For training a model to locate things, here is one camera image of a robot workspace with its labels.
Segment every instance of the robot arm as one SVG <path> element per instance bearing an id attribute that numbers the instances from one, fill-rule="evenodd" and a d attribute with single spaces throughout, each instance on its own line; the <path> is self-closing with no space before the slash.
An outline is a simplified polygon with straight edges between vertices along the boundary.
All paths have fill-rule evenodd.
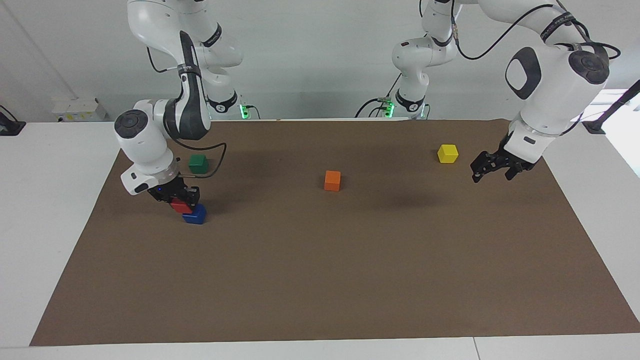
<path id="1" fill-rule="evenodd" d="M 458 53 L 456 18 L 463 4 L 478 4 L 493 20 L 529 28 L 544 43 L 525 47 L 511 59 L 506 81 L 525 105 L 498 151 L 483 152 L 471 165 L 475 182 L 505 167 L 511 180 L 532 169 L 571 119 L 598 95 L 609 77 L 609 57 L 574 26 L 573 15 L 554 1 L 430 0 L 422 23 L 426 36 L 394 49 L 394 64 L 403 73 L 396 101 L 410 118 L 419 117 L 424 106 L 429 85 L 424 69 L 451 61 Z"/>
<path id="2" fill-rule="evenodd" d="M 133 161 L 121 180 L 131 195 L 146 191 L 158 201 L 193 209 L 200 199 L 199 189 L 184 184 L 166 141 L 199 140 L 207 134 L 210 105 L 215 102 L 208 90 L 229 96 L 224 100 L 216 97 L 219 102 L 232 102 L 224 111 L 220 106 L 218 112 L 228 112 L 238 101 L 221 68 L 240 64 L 242 54 L 235 40 L 223 37 L 221 26 L 205 14 L 205 1 L 129 0 L 128 13 L 131 31 L 139 40 L 175 59 L 182 92 L 176 99 L 139 101 L 118 117 L 116 137 Z"/>
<path id="3" fill-rule="evenodd" d="M 575 26 L 570 12 L 553 1 L 479 0 L 489 18 L 518 23 L 535 31 L 545 45 L 524 47 L 509 62 L 506 81 L 525 101 L 493 154 L 482 152 L 471 164 L 473 180 L 501 168 L 506 177 L 531 170 L 547 147 L 561 136 L 604 88 L 609 55 Z M 530 15 L 521 16 L 538 7 Z"/>

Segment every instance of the orange cube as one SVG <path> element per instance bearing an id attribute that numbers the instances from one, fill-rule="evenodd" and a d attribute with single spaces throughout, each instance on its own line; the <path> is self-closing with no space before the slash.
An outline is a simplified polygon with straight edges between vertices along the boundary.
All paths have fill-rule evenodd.
<path id="1" fill-rule="evenodd" d="M 339 171 L 327 171 L 324 176 L 324 189 L 328 192 L 339 192 L 341 178 L 342 174 Z"/>

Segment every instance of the green light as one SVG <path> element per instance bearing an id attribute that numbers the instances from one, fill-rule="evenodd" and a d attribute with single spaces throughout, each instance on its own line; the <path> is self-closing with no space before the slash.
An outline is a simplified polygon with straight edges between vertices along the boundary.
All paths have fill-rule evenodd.
<path id="1" fill-rule="evenodd" d="M 385 117 L 391 118 L 394 116 L 394 110 L 396 109 L 396 104 L 390 102 L 385 110 Z"/>
<path id="2" fill-rule="evenodd" d="M 240 114 L 242 115 L 242 119 L 246 120 L 246 119 L 250 119 L 251 118 L 251 113 L 249 113 L 248 109 L 246 108 L 246 106 L 240 104 Z"/>

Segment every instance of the stacked blocks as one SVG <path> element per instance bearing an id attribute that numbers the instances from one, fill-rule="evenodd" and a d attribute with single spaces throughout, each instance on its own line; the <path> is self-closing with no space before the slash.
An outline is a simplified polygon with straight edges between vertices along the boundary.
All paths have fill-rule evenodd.
<path id="1" fill-rule="evenodd" d="M 206 174 L 209 171 L 209 161 L 204 155 L 191 155 L 189 169 L 194 174 Z"/>
<path id="2" fill-rule="evenodd" d="M 207 210 L 204 208 L 202 204 L 196 205 L 193 212 L 190 214 L 182 214 L 182 218 L 189 224 L 202 225 L 204 224 L 204 219 L 207 217 Z"/>
<path id="3" fill-rule="evenodd" d="M 438 159 L 443 164 L 453 164 L 458 159 L 458 148 L 455 145 L 443 145 L 438 150 Z"/>
<path id="4" fill-rule="evenodd" d="M 340 191 L 342 174 L 339 171 L 327 171 L 324 176 L 324 189 L 328 192 Z"/>

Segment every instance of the black stand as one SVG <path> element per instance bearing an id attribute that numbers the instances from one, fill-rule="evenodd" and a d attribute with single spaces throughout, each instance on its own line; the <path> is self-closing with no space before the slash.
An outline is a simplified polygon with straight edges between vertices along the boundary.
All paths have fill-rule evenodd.
<path id="1" fill-rule="evenodd" d="M 636 81 L 636 83 L 633 84 L 633 86 L 631 86 L 629 90 L 627 90 L 620 97 L 620 99 L 618 99 L 618 101 L 614 102 L 613 105 L 611 105 L 611 107 L 607 109 L 607 111 L 605 111 L 598 120 L 584 121 L 582 122 L 582 125 L 584 125 L 587 131 L 589 131 L 591 134 L 606 135 L 607 133 L 605 133 L 602 129 L 602 124 L 604 124 L 604 122 L 607 121 L 607 119 L 609 119 L 611 115 L 618 111 L 624 104 L 636 97 L 638 93 L 640 93 L 640 80 Z"/>
<path id="2" fill-rule="evenodd" d="M 0 113 L 0 126 L 6 130 L 0 130 L 0 136 L 17 136 L 27 123 L 24 121 L 11 121 L 4 114 Z"/>

